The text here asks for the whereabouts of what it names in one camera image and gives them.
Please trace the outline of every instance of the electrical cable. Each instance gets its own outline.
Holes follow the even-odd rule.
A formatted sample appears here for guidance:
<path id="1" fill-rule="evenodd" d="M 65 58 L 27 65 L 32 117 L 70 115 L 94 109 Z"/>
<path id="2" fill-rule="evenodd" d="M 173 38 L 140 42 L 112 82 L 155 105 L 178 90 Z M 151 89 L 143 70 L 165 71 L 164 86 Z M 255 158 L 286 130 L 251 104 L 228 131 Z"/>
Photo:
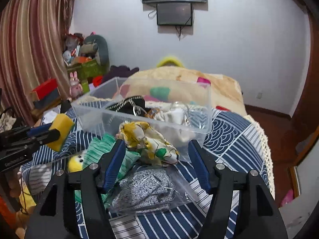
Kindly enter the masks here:
<path id="1" fill-rule="evenodd" d="M 29 194 L 29 193 L 26 193 L 26 192 L 23 192 L 24 194 L 26 194 L 26 195 L 28 195 L 28 196 L 31 196 L 31 194 Z"/>
<path id="2" fill-rule="evenodd" d="M 156 8 L 156 6 L 154 6 L 154 5 L 150 4 L 150 3 L 148 3 L 147 5 L 150 6 L 150 7 Z"/>
<path id="3" fill-rule="evenodd" d="M 157 15 L 157 9 L 152 10 L 149 14 L 148 14 L 148 18 L 149 19 L 154 19 L 155 16 Z"/>
<path id="4" fill-rule="evenodd" d="M 27 208 L 27 204 L 26 204 L 26 198 L 24 197 L 24 194 L 27 194 L 23 191 L 23 187 L 22 187 L 22 175 L 20 177 L 20 187 L 21 187 L 21 191 L 22 191 L 22 195 L 23 195 L 23 201 L 24 201 L 24 207 Z M 21 201 L 20 201 L 20 197 L 19 197 L 19 202 L 20 202 L 20 205 L 21 205 L 21 213 L 22 214 L 25 214 L 25 215 L 28 215 L 29 213 L 27 212 L 27 210 L 22 206 L 21 204 Z"/>
<path id="5" fill-rule="evenodd" d="M 187 22 L 183 26 L 179 26 L 179 29 L 177 28 L 177 26 L 175 26 L 175 29 L 177 31 L 177 37 L 178 37 L 179 41 L 181 41 L 181 31 L 186 26 L 186 24 L 189 22 L 189 20 L 192 18 L 193 14 L 194 14 L 194 9 L 192 7 L 192 12 L 191 12 L 191 15 L 190 15 L 189 19 L 187 20 Z"/>

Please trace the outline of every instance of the white lace trim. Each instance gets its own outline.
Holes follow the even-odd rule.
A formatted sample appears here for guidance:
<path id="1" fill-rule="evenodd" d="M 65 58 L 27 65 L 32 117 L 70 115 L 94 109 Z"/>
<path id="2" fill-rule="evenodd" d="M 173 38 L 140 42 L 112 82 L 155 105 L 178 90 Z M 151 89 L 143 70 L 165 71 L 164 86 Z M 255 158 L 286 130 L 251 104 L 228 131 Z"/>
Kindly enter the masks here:
<path id="1" fill-rule="evenodd" d="M 262 143 L 262 150 L 263 150 L 263 154 L 264 154 L 264 161 L 265 161 L 266 168 L 267 168 L 269 190 L 270 190 L 270 193 L 272 194 L 273 198 L 275 199 L 274 173 L 272 171 L 273 164 L 272 164 L 272 157 L 271 157 L 270 148 L 268 146 L 268 137 L 265 135 L 265 131 L 262 129 L 260 124 L 257 121 L 255 121 L 252 116 L 247 115 L 244 118 L 247 119 L 252 125 L 255 126 L 255 128 L 257 129 L 257 131 L 260 135 L 260 140 Z"/>
<path id="2" fill-rule="evenodd" d="M 103 102 L 109 102 L 112 101 L 112 99 L 103 99 L 103 98 L 97 98 L 94 96 L 86 95 L 83 97 L 80 97 L 75 101 L 76 104 L 81 104 L 81 103 L 87 103 L 87 102 L 96 102 L 96 101 L 103 101 Z"/>

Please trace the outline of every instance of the plush toy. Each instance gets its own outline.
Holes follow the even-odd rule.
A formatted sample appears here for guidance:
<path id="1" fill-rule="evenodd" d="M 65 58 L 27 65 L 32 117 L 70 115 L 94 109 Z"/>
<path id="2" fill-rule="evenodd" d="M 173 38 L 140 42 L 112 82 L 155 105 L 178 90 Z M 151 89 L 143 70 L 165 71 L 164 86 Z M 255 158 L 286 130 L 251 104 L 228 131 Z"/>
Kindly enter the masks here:
<path id="1" fill-rule="evenodd" d="M 90 35 L 83 41 L 79 55 L 95 54 L 96 62 L 100 66 L 108 65 L 108 48 L 106 40 L 100 35 Z"/>
<path id="2" fill-rule="evenodd" d="M 82 152 L 80 155 L 74 155 L 70 157 L 69 163 L 68 163 L 68 170 L 69 172 L 77 172 L 83 170 L 83 159 L 84 154 L 86 153 L 86 150 Z"/>
<path id="3" fill-rule="evenodd" d="M 78 79 L 78 73 L 75 71 L 70 73 L 70 96 L 73 100 L 76 100 L 83 95 L 83 88 Z"/>

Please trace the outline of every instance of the white cloth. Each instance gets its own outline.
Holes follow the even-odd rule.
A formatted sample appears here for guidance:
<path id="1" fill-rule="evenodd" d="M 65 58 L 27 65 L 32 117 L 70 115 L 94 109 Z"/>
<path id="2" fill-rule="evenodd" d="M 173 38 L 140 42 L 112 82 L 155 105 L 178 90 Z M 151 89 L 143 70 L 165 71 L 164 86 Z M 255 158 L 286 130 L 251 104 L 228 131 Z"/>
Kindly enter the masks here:
<path id="1" fill-rule="evenodd" d="M 187 115 L 182 108 L 173 108 L 170 110 L 162 109 L 154 116 L 155 120 L 160 120 L 166 123 L 176 123 L 179 125 L 186 125 Z M 156 130 L 175 147 L 187 146 L 188 142 L 195 138 L 195 133 L 184 129 L 174 129 L 167 126 L 158 125 Z"/>
<path id="2" fill-rule="evenodd" d="M 16 118 L 11 117 L 7 113 L 2 114 L 0 119 L 0 133 L 12 129 L 16 120 Z"/>
<path id="3" fill-rule="evenodd" d="M 54 111 L 49 111 L 47 112 L 45 115 L 44 115 L 44 118 L 43 118 L 43 123 L 44 124 L 48 124 L 48 123 L 52 123 L 53 120 L 55 120 L 55 117 L 57 116 L 58 114 Z"/>

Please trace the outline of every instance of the black clamp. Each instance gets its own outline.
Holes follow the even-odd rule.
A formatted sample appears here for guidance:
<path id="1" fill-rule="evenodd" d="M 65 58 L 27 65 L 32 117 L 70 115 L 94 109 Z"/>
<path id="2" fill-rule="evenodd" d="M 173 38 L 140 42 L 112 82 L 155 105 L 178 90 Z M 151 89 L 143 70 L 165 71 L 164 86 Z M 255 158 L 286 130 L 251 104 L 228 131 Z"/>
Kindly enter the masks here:
<path id="1" fill-rule="evenodd" d="M 60 137 L 57 129 L 49 130 L 50 126 L 51 123 L 37 128 L 23 126 L 0 133 L 0 195 L 13 213 L 19 211 L 21 205 L 10 196 L 6 172 L 31 161 L 40 146 Z"/>
<path id="2" fill-rule="evenodd" d="M 45 188 L 30 217 L 25 239 L 80 238 L 74 190 L 81 190 L 83 216 L 90 238 L 115 239 L 101 194 L 115 184 L 126 146 L 118 139 L 109 153 L 84 170 L 58 170 Z"/>
<path id="3" fill-rule="evenodd" d="M 196 140 L 189 142 L 189 156 L 202 189 L 213 194 L 212 202 L 200 231 L 200 239 L 223 239 L 229 222 L 232 192 L 239 190 L 239 208 L 234 239 L 288 239 L 286 228 L 275 201 L 256 170 L 241 173 L 218 163 Z"/>

